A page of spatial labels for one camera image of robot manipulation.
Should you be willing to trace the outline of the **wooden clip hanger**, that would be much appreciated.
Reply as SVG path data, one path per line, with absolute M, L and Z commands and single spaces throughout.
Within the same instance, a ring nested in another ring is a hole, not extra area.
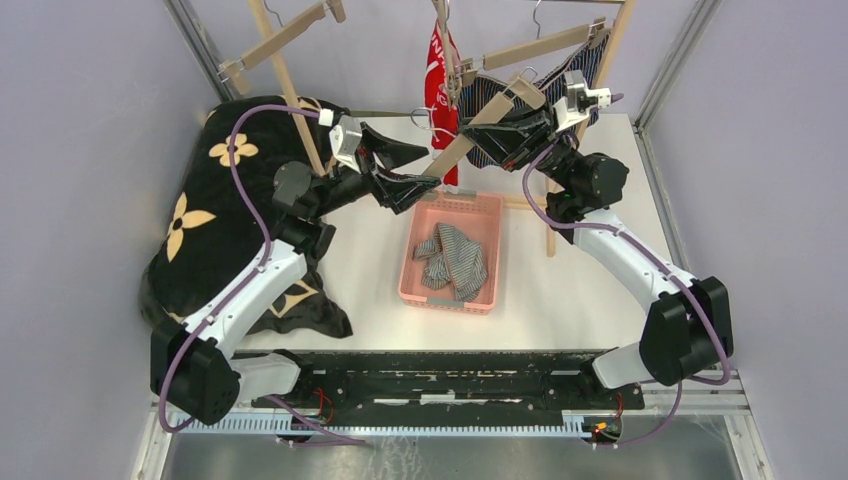
M 304 34 L 315 22 L 324 19 L 327 14 L 330 14 L 337 23 L 343 23 L 346 20 L 343 2 L 318 1 L 276 30 L 271 26 L 263 1 L 249 1 L 248 5 L 259 29 L 261 40 L 236 60 L 222 62 L 218 67 L 219 80 L 222 84 L 234 87 L 239 94 L 245 95 L 251 89 L 245 73 L 270 59 L 283 94 L 287 98 L 297 98 L 291 75 L 280 51 Z
M 519 99 L 533 109 L 542 107 L 546 96 L 520 73 L 516 73 L 507 87 L 496 93 L 480 112 L 465 125 L 451 143 L 423 171 L 423 175 L 443 178 L 475 144 L 466 136 L 472 127 L 495 126 L 514 107 Z

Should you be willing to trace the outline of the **grey striped underwear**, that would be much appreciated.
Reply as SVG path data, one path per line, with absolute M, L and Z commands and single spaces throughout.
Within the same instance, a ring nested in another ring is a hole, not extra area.
M 431 235 L 414 247 L 412 259 L 425 262 L 423 286 L 449 287 L 458 302 L 475 300 L 488 279 L 482 244 L 448 223 L 437 222 Z

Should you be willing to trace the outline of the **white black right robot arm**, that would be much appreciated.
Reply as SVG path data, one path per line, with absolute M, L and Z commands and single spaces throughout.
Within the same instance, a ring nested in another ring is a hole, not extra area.
M 527 193 L 530 208 L 598 261 L 646 314 L 639 341 L 582 366 L 579 397 L 599 408 L 630 384 L 727 383 L 734 346 L 726 286 L 715 277 L 699 279 L 646 246 L 610 208 L 623 198 L 628 167 L 603 153 L 580 153 L 578 140 L 558 120 L 540 108 L 461 132 L 503 170 L 522 172 L 524 182 L 538 171 L 559 185 L 544 206 Z

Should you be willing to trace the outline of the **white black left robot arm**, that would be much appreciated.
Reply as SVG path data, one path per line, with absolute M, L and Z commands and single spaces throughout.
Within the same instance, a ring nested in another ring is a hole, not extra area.
M 262 224 L 262 244 L 210 301 L 181 322 L 155 327 L 151 338 L 151 389 L 159 397 L 161 426 L 176 433 L 192 422 L 213 425 L 242 402 L 282 398 L 307 404 L 314 379 L 286 353 L 236 355 L 238 344 L 286 289 L 322 258 L 335 234 L 323 215 L 362 197 L 402 213 L 435 189 L 431 175 L 400 174 L 428 149 L 388 138 L 345 116 L 329 131 L 336 165 L 327 176 L 298 161 L 273 177 L 271 205 L 281 221 Z

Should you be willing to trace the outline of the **red printed underwear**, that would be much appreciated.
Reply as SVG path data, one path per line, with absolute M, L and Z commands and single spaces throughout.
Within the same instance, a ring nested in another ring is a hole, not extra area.
M 446 62 L 442 35 L 434 26 L 428 43 L 427 65 L 424 77 L 424 107 L 428 111 L 431 128 L 433 156 L 438 156 L 455 138 L 459 114 L 449 105 L 445 86 Z

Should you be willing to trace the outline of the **empty wooden clip hanger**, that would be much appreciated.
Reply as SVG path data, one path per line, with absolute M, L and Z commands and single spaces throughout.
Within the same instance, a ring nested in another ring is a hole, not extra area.
M 236 60 L 222 62 L 218 67 L 219 80 L 222 84 L 234 87 L 239 94 L 245 95 L 251 89 L 245 73 L 270 59 L 283 94 L 287 98 L 297 98 L 291 75 L 280 51 L 304 34 L 315 22 L 324 19 L 327 14 L 330 14 L 337 23 L 343 23 L 346 20 L 343 2 L 318 1 L 276 30 L 271 26 L 263 1 L 249 1 L 248 5 L 259 29 L 261 40 Z

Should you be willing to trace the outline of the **pink perforated plastic basket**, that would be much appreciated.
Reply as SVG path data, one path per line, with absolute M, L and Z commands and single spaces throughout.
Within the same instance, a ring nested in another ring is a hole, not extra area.
M 499 195 L 431 192 L 416 204 L 398 294 L 409 306 L 487 315 L 498 286 Z

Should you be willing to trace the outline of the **black beige flower blanket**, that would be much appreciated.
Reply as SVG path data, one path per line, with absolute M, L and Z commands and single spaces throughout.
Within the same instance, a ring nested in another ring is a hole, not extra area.
M 295 120 L 278 110 L 280 95 L 250 97 L 214 107 L 203 122 L 182 177 L 166 237 L 141 277 L 139 303 L 147 325 L 182 322 L 207 305 L 264 247 L 255 218 L 239 192 L 246 191 L 271 234 L 280 213 L 272 204 L 273 179 L 289 162 L 308 164 Z

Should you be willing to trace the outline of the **wooden clothes rack frame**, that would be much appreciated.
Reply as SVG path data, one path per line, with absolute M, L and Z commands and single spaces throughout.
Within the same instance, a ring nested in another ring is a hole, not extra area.
M 620 32 L 627 28 L 629 23 L 632 8 L 635 6 L 635 1 L 566 1 L 570 3 L 610 3 L 619 5 L 617 15 L 611 29 L 605 29 L 605 18 L 596 20 L 592 24 L 585 24 L 571 29 L 563 30 L 554 34 L 540 37 L 523 44 L 511 46 L 498 50 L 494 53 L 483 55 L 480 59 L 481 66 L 479 69 L 492 70 L 496 68 L 513 65 L 524 62 L 548 53 L 577 45 L 580 41 L 590 40 L 592 46 L 600 44 L 602 30 L 608 32 L 608 43 L 604 50 L 604 55 L 600 61 L 600 69 L 593 82 L 588 84 L 583 81 L 578 84 L 578 87 L 590 86 L 593 88 L 584 88 L 586 95 L 595 95 L 600 99 L 597 103 L 597 108 L 607 108 L 614 100 L 615 95 L 604 93 L 601 95 L 601 88 L 597 87 L 599 82 L 606 79 L 607 70 L 615 56 L 615 51 L 620 44 Z M 473 58 L 468 58 L 460 61 L 459 55 L 453 48 L 451 41 L 449 21 L 449 1 L 431 1 L 435 9 L 437 20 L 435 31 L 441 39 L 443 61 L 445 62 L 445 72 L 442 75 L 442 85 L 445 88 L 447 106 L 449 109 L 454 109 L 458 105 L 461 88 L 467 84 L 473 83 L 478 68 L 474 68 L 475 61 Z M 248 1 L 248 4 L 253 11 L 254 20 L 261 35 L 261 41 L 254 47 L 251 47 L 246 53 L 243 53 L 235 63 L 224 67 L 221 64 L 222 71 L 228 75 L 229 80 L 235 85 L 236 90 L 240 94 L 246 94 L 250 90 L 250 85 L 247 80 L 242 78 L 244 75 L 240 72 L 249 71 L 256 68 L 265 60 L 271 59 L 271 64 L 274 68 L 277 79 L 280 83 L 283 92 L 283 98 L 288 102 L 298 104 L 299 99 L 295 86 L 291 77 L 291 73 L 287 67 L 284 57 L 280 53 L 282 48 L 291 43 L 293 40 L 304 34 L 309 27 L 317 21 L 324 19 L 329 12 L 337 23 L 343 23 L 347 16 L 344 10 L 343 1 L 316 1 L 316 3 L 298 16 L 281 24 L 277 30 L 272 30 L 270 20 L 267 13 L 260 13 L 265 5 L 265 1 Z M 524 101 L 529 107 L 540 108 L 542 106 L 542 91 L 532 84 L 530 80 L 525 79 L 521 73 L 516 73 L 514 78 L 506 88 L 507 92 L 513 92 L 517 98 Z M 506 94 L 499 92 L 490 100 L 480 112 L 472 118 L 472 126 L 479 125 L 494 125 L 496 120 L 502 120 L 510 108 L 514 107 L 514 100 L 508 99 Z M 583 122 L 588 121 L 591 117 L 589 107 L 584 108 L 581 112 L 578 107 L 557 107 L 558 112 L 562 112 L 563 120 L 559 126 L 564 129 L 572 128 L 576 125 L 577 139 L 581 139 L 586 125 Z M 305 120 L 295 120 L 295 124 L 300 135 L 301 142 L 306 148 L 307 156 L 311 166 L 319 174 L 325 174 L 324 164 L 318 159 L 316 144 L 312 140 L 311 135 L 306 126 Z M 439 156 L 434 157 L 430 166 L 425 170 L 425 174 L 444 177 L 455 169 L 459 163 L 461 156 L 465 155 L 472 148 L 472 142 L 464 134 L 459 134 L 456 139 L 441 149 Z

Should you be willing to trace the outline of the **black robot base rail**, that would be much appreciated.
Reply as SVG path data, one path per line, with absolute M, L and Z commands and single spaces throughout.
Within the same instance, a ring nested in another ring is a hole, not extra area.
M 642 389 L 589 386 L 594 351 L 300 352 L 282 400 L 316 409 L 332 427 L 392 433 L 585 433 L 573 413 L 644 409 Z

